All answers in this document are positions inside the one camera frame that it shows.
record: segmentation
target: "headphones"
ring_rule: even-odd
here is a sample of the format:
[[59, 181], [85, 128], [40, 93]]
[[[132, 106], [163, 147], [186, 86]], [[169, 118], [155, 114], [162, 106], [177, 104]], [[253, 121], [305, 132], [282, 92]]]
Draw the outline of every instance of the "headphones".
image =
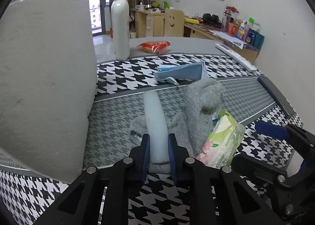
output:
[[205, 13], [202, 16], [202, 20], [204, 21], [204, 23], [209, 23], [209, 24], [221, 24], [221, 21], [219, 20], [219, 16], [218, 15], [211, 15], [210, 13]]

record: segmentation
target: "red snack package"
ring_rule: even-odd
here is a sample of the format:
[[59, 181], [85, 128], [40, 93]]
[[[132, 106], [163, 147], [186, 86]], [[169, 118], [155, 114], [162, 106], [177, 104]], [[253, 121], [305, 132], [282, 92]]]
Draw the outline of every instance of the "red snack package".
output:
[[161, 55], [169, 50], [171, 47], [171, 43], [168, 41], [152, 41], [152, 42], [145, 42], [143, 44], [138, 45], [141, 46], [142, 50], [147, 53], [153, 53], [157, 55]]

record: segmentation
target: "wooden chair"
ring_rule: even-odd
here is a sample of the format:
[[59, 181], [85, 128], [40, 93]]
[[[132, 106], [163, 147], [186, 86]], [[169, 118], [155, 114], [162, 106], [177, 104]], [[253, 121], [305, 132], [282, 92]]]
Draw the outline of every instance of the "wooden chair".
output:
[[184, 36], [184, 19], [183, 11], [165, 9], [164, 16], [164, 36], [183, 37]]

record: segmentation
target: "white lotion bottle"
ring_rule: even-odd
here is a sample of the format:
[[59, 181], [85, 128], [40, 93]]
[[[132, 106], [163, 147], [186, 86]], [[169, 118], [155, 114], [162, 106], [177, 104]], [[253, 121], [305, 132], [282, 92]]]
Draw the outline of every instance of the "white lotion bottle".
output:
[[150, 135], [150, 163], [168, 162], [168, 130], [163, 108], [156, 91], [143, 94], [144, 115]]
[[114, 0], [111, 5], [111, 24], [115, 57], [119, 61], [125, 61], [130, 56], [129, 4], [127, 0]]

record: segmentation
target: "white cylinder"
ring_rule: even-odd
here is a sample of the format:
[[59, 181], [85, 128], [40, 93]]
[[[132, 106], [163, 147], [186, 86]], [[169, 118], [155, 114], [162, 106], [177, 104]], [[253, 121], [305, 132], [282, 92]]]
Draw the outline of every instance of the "white cylinder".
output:
[[143, 94], [144, 114], [150, 135], [150, 162], [168, 162], [168, 131], [163, 108], [156, 91]]
[[130, 56], [129, 4], [127, 0], [115, 0], [111, 5], [111, 21], [115, 57], [124, 61]]
[[0, 152], [72, 183], [82, 172], [96, 69], [89, 0], [11, 3], [0, 21]]

